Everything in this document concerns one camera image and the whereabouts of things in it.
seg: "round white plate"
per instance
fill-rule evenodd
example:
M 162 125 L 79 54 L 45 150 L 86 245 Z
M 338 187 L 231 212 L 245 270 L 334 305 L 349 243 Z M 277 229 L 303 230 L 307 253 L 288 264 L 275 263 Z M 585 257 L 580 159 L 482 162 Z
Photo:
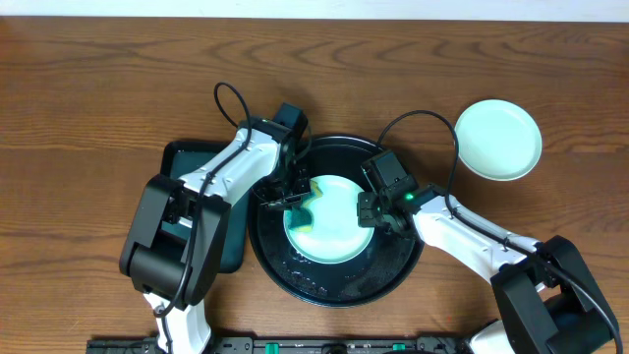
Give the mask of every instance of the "round white plate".
M 495 181 L 529 173 L 542 155 L 542 133 L 521 107 L 499 99 L 471 105 L 456 122 L 459 157 L 472 171 Z
M 356 205 L 363 189 L 347 178 L 325 175 L 313 178 L 322 196 L 308 209 L 313 213 L 313 229 L 293 231 L 287 225 L 289 211 L 284 211 L 284 230 L 288 241 L 307 259 L 336 265 L 356 257 L 369 244 L 373 228 L 358 226 Z

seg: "black round tray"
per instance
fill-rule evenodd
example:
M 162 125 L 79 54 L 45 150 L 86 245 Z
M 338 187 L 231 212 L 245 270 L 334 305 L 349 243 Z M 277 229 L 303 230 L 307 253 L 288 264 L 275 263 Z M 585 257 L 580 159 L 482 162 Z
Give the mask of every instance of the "black round tray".
M 303 161 L 311 177 L 337 175 L 371 187 L 361 163 L 382 152 L 376 143 L 352 136 L 313 139 Z M 290 245 L 283 211 L 259 207 L 251 196 L 250 238 L 256 257 L 268 276 L 281 288 L 306 302 L 328 307 L 352 307 L 379 299 L 395 289 L 413 270 L 424 243 L 386 235 L 376 229 L 367 247 L 354 259 L 322 265 L 301 256 Z

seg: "brown tabletop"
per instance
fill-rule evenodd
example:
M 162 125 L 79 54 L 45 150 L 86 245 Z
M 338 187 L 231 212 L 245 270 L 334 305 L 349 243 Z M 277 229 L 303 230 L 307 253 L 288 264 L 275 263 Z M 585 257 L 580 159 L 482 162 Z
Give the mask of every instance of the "brown tabletop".
M 164 146 L 233 138 L 211 97 L 221 80 L 255 114 L 289 101 L 315 134 L 370 139 L 408 110 L 454 122 L 481 99 L 521 105 L 543 134 L 536 169 L 491 182 L 463 167 L 454 194 L 514 232 L 573 241 L 629 338 L 627 25 L 4 18 L 1 352 L 81 353 L 93 337 L 155 331 L 118 257 Z M 422 182 L 445 183 L 440 122 L 409 118 L 385 143 Z M 258 336 L 465 333 L 498 317 L 490 287 L 433 248 L 383 299 L 334 310 L 281 290 L 247 242 L 205 300 L 218 333 Z

